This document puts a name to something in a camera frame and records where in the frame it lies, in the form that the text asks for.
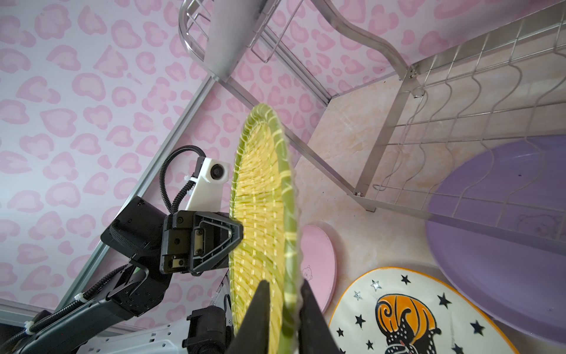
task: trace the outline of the pink plate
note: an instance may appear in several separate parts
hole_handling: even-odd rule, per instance
[[[311,286],[320,310],[324,313],[336,285],[336,255],[330,239],[322,229],[305,225],[302,233],[301,270]]]

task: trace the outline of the camera lens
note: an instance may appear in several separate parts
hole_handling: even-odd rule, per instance
[[[211,168],[211,177],[213,180],[219,180],[224,176],[224,167],[220,164],[216,164]]]

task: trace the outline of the silver star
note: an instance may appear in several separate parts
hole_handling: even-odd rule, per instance
[[[375,291],[377,291],[378,289],[381,289],[381,286],[379,285],[379,280],[378,281],[371,281],[371,286],[375,289]]]

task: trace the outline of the purple tray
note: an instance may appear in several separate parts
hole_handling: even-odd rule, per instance
[[[543,153],[524,141],[493,149],[491,172],[464,196],[504,201],[511,191],[534,180],[509,201],[566,210],[566,137],[529,141]],[[460,195],[490,170],[491,162],[489,152],[472,158],[450,174],[438,192]],[[451,215],[457,200],[434,195],[428,209]],[[501,204],[463,199],[455,216],[495,225],[500,212]],[[564,231],[557,235],[563,216],[508,205],[499,226],[566,242]],[[430,221],[426,231],[436,262],[463,295],[520,331],[566,344],[566,257]]]

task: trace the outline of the metal dish rack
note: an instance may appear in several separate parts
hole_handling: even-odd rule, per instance
[[[560,117],[566,104],[566,72],[560,72],[560,68],[566,67],[562,63],[566,59],[566,33],[562,28],[565,3],[409,66],[390,43],[344,19],[330,0],[312,2],[339,33],[381,52],[402,84],[356,186],[345,181],[287,129],[291,145],[368,211],[389,209],[566,255],[566,242],[559,240],[566,231],[566,210],[513,200],[514,193],[532,184],[542,170],[534,180],[526,181],[503,200],[466,195],[491,170],[459,195],[437,192],[448,175],[474,155],[487,151],[493,156],[495,146],[522,139],[542,156],[543,151],[531,138],[566,134],[566,118]],[[189,33],[190,23],[199,16],[196,3],[200,5],[199,0],[186,0],[183,4],[179,32],[189,53],[196,54],[203,63],[204,51],[199,45],[192,45],[196,41]],[[249,47],[253,48],[265,30],[278,3],[272,2],[266,16],[258,21],[250,34]],[[262,61],[271,58],[284,33],[272,42],[273,50],[267,59],[259,56]],[[249,108],[258,103],[234,80],[219,82]],[[428,202],[435,195],[457,200],[451,214],[428,210]],[[461,216],[458,209],[469,200],[498,204],[499,214],[494,222],[480,223]],[[501,222],[510,207],[552,213],[560,223],[546,237],[520,232]]]

